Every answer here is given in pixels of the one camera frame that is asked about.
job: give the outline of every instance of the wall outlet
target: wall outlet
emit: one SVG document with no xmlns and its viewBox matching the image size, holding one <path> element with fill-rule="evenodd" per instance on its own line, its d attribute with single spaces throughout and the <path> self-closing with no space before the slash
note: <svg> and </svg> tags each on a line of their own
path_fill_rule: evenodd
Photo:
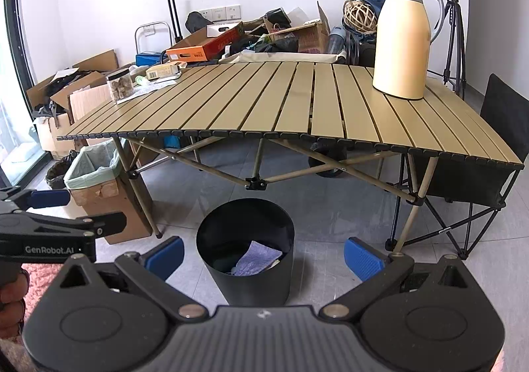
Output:
<svg viewBox="0 0 529 372">
<path fill-rule="evenodd" d="M 209 21 L 213 21 L 213 10 L 212 9 L 200 10 L 199 13 L 205 19 L 208 19 Z"/>
<path fill-rule="evenodd" d="M 241 6 L 233 5 L 231 7 L 226 7 L 226 19 L 227 20 L 239 20 L 241 17 Z"/>
<path fill-rule="evenodd" d="M 226 7 L 213 9 L 213 21 L 226 20 Z"/>
<path fill-rule="evenodd" d="M 154 25 L 151 24 L 149 26 L 144 26 L 143 27 L 143 34 L 145 36 L 154 35 L 155 34 Z"/>
</svg>

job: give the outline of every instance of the purple cloth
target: purple cloth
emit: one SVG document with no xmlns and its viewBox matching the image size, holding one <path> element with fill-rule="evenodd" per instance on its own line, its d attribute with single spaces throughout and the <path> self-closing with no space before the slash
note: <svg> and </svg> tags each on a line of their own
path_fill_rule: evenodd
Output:
<svg viewBox="0 0 529 372">
<path fill-rule="evenodd" d="M 232 273 L 237 277 L 258 274 L 280 258 L 282 254 L 282 251 L 252 241 L 250 248 L 239 259 Z"/>
</svg>

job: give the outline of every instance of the gray tile floor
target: gray tile floor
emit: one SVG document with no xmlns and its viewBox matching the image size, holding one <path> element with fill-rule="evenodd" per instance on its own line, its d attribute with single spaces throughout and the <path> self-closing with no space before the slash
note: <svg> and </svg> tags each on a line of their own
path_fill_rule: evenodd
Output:
<svg viewBox="0 0 529 372">
<path fill-rule="evenodd" d="M 482 96 L 467 93 L 467 101 L 479 110 Z M 257 142 L 227 139 L 201 150 L 202 161 L 236 176 L 250 176 Z M 306 158 L 273 143 L 267 143 L 262 176 L 288 172 L 307 166 Z M 397 178 L 398 158 L 387 159 L 383 180 Z M 374 174 L 376 163 L 359 165 Z M 45 188 L 42 175 L 33 187 Z M 353 177 L 336 179 L 317 175 L 300 177 L 268 186 L 265 192 L 248 192 L 230 182 L 179 163 L 164 163 L 143 174 L 154 200 L 154 216 L 165 236 L 179 235 L 186 245 L 182 266 L 168 283 L 192 296 L 213 311 L 225 304 L 224 297 L 203 266 L 195 246 L 196 230 L 208 212 L 220 204 L 238 198 L 260 197 L 282 206 L 292 217 L 296 229 L 295 262 L 290 290 L 290 304 L 310 303 L 315 309 L 359 284 L 343 260 L 343 242 L 358 236 L 380 250 L 389 235 L 394 211 L 394 196 Z M 433 202 L 448 221 L 468 214 L 462 204 Z M 506 367 L 504 371 L 529 369 L 529 316 L 526 313 L 529 293 L 529 170 L 522 171 L 514 190 L 482 242 L 472 252 L 466 265 L 481 284 L 506 326 Z M 409 206 L 401 208 L 399 230 Z M 473 225 L 479 231 L 482 222 Z M 437 229 L 426 207 L 421 208 L 412 228 L 412 236 Z M 464 228 L 454 230 L 464 239 Z M 129 250 L 145 252 L 159 241 L 154 237 L 109 245 L 97 242 L 99 261 L 111 261 Z M 454 252 L 445 235 L 406 247 L 416 261 L 437 262 L 447 252 Z"/>
</svg>

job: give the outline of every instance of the thermos handle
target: thermos handle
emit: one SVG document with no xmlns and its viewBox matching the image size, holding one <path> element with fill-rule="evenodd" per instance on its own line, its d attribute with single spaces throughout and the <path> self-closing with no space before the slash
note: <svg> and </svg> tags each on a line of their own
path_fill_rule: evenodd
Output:
<svg viewBox="0 0 529 372">
<path fill-rule="evenodd" d="M 443 0 L 437 0 L 437 1 L 439 3 L 439 9 L 440 9 L 439 21 L 437 22 L 437 26 L 432 31 L 432 39 L 430 40 L 430 43 L 432 43 L 433 40 L 437 38 L 437 35 L 439 35 L 439 32 L 441 32 L 441 28 L 443 27 L 443 22 L 444 22 L 444 1 Z"/>
</svg>

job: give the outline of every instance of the camera on tripod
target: camera on tripod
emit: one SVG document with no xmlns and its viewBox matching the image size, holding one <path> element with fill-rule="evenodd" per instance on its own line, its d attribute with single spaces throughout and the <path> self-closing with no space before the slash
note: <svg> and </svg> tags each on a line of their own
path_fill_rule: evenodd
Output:
<svg viewBox="0 0 529 372">
<path fill-rule="evenodd" d="M 465 100 L 465 89 L 467 87 L 466 59 L 465 59 L 465 33 L 463 31 L 463 17 L 461 6 L 458 0 L 446 0 L 444 16 L 450 14 L 450 42 L 448 45 L 448 57 L 443 74 L 430 71 L 433 74 L 443 77 L 443 83 L 452 85 L 452 90 Z M 452 54 L 456 44 L 456 76 L 450 76 L 450 66 L 452 64 Z"/>
</svg>

